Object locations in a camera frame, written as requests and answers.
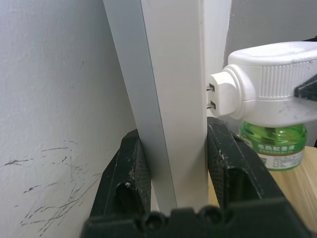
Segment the repellent liquid bottle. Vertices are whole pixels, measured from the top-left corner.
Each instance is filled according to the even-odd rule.
[[[257,152],[269,170],[283,171],[301,163],[307,130],[303,124],[270,128],[243,121],[240,137]]]

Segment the wood surface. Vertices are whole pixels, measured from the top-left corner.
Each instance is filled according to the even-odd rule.
[[[306,226],[317,232],[317,149],[306,147],[301,165],[271,174]],[[210,177],[209,204],[219,206]]]

